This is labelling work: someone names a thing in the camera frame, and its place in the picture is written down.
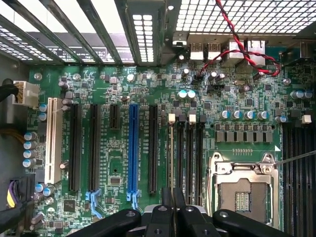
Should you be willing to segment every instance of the wire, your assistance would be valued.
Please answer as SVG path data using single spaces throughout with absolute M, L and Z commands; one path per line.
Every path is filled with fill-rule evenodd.
M 240 42 L 240 39 L 239 39 L 239 36 L 238 34 L 236 33 L 235 31 L 235 26 L 233 25 L 233 23 L 230 21 L 230 19 L 228 18 L 228 15 L 227 15 L 227 12 L 224 10 L 223 8 L 223 5 L 221 3 L 221 0 L 215 0 L 216 2 L 216 5 L 220 8 L 221 10 L 221 13 L 224 17 L 224 19 L 226 20 L 227 24 L 228 24 L 228 27 L 230 28 L 230 30 L 232 31 L 233 33 L 233 37 L 234 37 L 234 40 L 235 42 L 237 43 L 238 45 L 238 48 L 239 50 L 230 50 L 230 51 L 225 51 L 221 54 L 219 54 L 218 56 L 216 56 L 214 59 L 208 61 L 201 69 L 200 71 L 200 74 L 209 66 L 211 65 L 217 58 L 219 57 L 223 57 L 224 55 L 226 55 L 227 53 L 231 53 L 231 52 L 240 52 L 243 54 L 243 57 L 245 60 L 247 60 L 249 62 L 249 64 L 256 68 L 258 70 L 258 72 L 261 72 L 261 73 L 264 73 L 266 75 L 270 75 L 272 77 L 276 77 L 279 73 L 280 73 L 280 64 L 278 62 L 275 61 L 275 59 L 273 57 L 270 57 L 266 54 L 261 54 L 261 53 L 258 53 L 258 52 L 250 52 L 250 51 L 246 51 L 243 44 Z M 267 60 L 270 60 L 273 62 L 273 64 L 276 66 L 276 71 L 275 72 L 270 72 L 269 70 L 265 70 L 265 69 L 262 69 L 261 66 L 259 65 L 256 65 L 256 63 L 250 59 L 250 55 L 256 55 L 256 56 L 261 56 Z

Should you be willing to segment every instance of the pcie slot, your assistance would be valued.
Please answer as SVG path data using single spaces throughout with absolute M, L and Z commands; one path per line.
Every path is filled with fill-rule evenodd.
M 148 159 L 148 192 L 157 192 L 158 165 L 158 106 L 149 106 L 149 159 Z
M 197 124 L 197 142 L 196 142 L 196 205 L 202 206 L 202 159 L 203 159 L 203 130 L 204 124 Z
M 139 106 L 129 106 L 129 137 L 128 137 L 128 180 L 127 201 L 132 201 L 132 206 L 137 207 L 138 181 L 138 135 L 139 135 Z
M 183 169 L 182 169 L 182 160 L 183 160 L 183 150 L 184 150 L 184 123 L 178 122 L 177 126 L 177 180 L 176 184 L 178 188 L 182 189 L 183 183 Z
M 186 203 L 192 204 L 194 126 L 187 123 Z
M 59 98 L 48 98 L 45 178 L 46 184 L 55 184 L 61 180 L 59 164 L 62 156 L 63 112 Z
M 68 189 L 77 192 L 80 186 L 82 106 L 71 105 Z
M 90 105 L 90 151 L 88 168 L 88 191 L 99 189 L 100 178 L 100 142 L 101 142 L 101 107 Z

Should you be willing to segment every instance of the motherboard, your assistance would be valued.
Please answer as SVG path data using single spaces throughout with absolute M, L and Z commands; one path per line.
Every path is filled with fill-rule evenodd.
M 66 236 L 119 210 L 161 203 L 226 208 L 283 229 L 282 125 L 308 124 L 314 65 L 277 77 L 199 63 L 163 68 L 34 67 L 28 110 L 41 236 Z

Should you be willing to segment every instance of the electrolytic capacitor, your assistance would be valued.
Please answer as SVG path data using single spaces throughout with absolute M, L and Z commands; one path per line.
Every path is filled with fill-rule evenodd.
M 189 72 L 190 72 L 189 69 L 187 69 L 187 68 L 183 69 L 181 77 L 186 79 L 189 75 Z
M 69 85 L 67 83 L 65 83 L 64 81 L 58 82 L 58 86 L 60 88 L 62 88 L 63 90 L 68 90 L 69 89 Z
M 243 114 L 243 116 L 244 116 L 244 118 L 245 118 L 246 120 L 253 119 L 253 117 L 254 117 L 254 112 L 253 112 L 253 111 L 245 112 L 245 113 Z
M 43 190 L 43 194 L 45 197 L 49 197 L 50 195 L 54 194 L 55 190 L 56 189 L 54 186 L 49 185 L 47 188 Z
M 287 122 L 287 117 L 286 116 L 277 116 L 275 118 L 275 121 L 278 122 L 278 123 Z
M 23 162 L 22 162 L 22 165 L 23 167 L 25 168 L 33 168 L 34 165 L 36 165 L 36 159 L 35 158 L 31 158 L 31 159 L 25 159 Z
M 229 111 L 224 110 L 224 111 L 222 111 L 222 112 L 219 114 L 219 116 L 220 116 L 222 119 L 228 119 L 228 117 L 229 117 Z
M 255 75 L 253 75 L 252 79 L 253 80 L 259 80 L 262 78 L 265 74 L 263 72 L 257 72 Z
M 39 212 L 35 217 L 31 219 L 31 224 L 35 225 L 36 223 L 42 221 L 44 219 L 44 214 Z
M 233 119 L 239 119 L 239 118 L 240 118 L 240 111 L 239 111 L 239 110 L 234 111 L 234 112 L 232 113 L 232 118 L 233 118 Z
M 44 183 L 36 184 L 36 185 L 35 185 L 35 192 L 41 193 L 41 192 L 44 191 L 44 189 L 45 189 L 46 187 L 47 187 L 47 185 L 44 184 Z
M 242 87 L 240 87 L 238 89 L 239 93 L 245 93 L 245 92 L 248 92 L 248 91 L 250 91 L 250 87 L 248 85 L 244 85 L 244 86 L 242 86 Z
M 304 96 L 304 93 L 300 90 L 298 91 L 292 91 L 291 94 L 290 94 L 291 98 L 294 99 L 294 100 L 297 100 L 297 99 L 302 99 L 303 96 Z
M 269 114 L 267 111 L 262 111 L 258 113 L 258 119 L 265 120 L 269 117 Z
M 44 224 L 44 221 L 39 221 L 35 225 L 30 225 L 30 231 L 38 230 L 42 225 Z
M 194 99 L 196 97 L 196 93 L 194 92 L 194 90 L 189 90 L 187 93 L 187 97 L 189 99 Z
M 46 113 L 40 113 L 39 114 L 39 120 L 44 122 L 47 120 L 47 114 Z
M 36 150 L 26 150 L 23 152 L 23 157 L 26 159 L 33 158 L 36 156 Z
M 187 92 L 186 92 L 185 90 L 180 90 L 180 91 L 178 92 L 178 97 L 179 97 L 180 99 L 185 99 L 185 98 L 187 97 Z
M 65 162 L 62 162 L 62 163 L 59 165 L 59 168 L 60 168 L 60 169 L 67 169 L 67 168 L 68 168 L 68 165 L 69 165 L 69 162 L 68 162 L 68 161 L 65 161 Z
M 37 144 L 36 141 L 26 141 L 23 144 L 23 147 L 24 147 L 25 150 L 32 150 L 32 149 L 35 149 L 37 145 L 38 144 Z
M 26 141 L 32 141 L 35 140 L 38 137 L 36 132 L 27 132 L 24 134 L 24 139 Z

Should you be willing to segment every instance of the metal vent grille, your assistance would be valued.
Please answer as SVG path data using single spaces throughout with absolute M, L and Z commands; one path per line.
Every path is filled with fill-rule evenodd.
M 316 21 L 316 0 L 222 0 L 238 33 L 298 33 Z M 177 31 L 230 32 L 215 0 L 182 0 Z

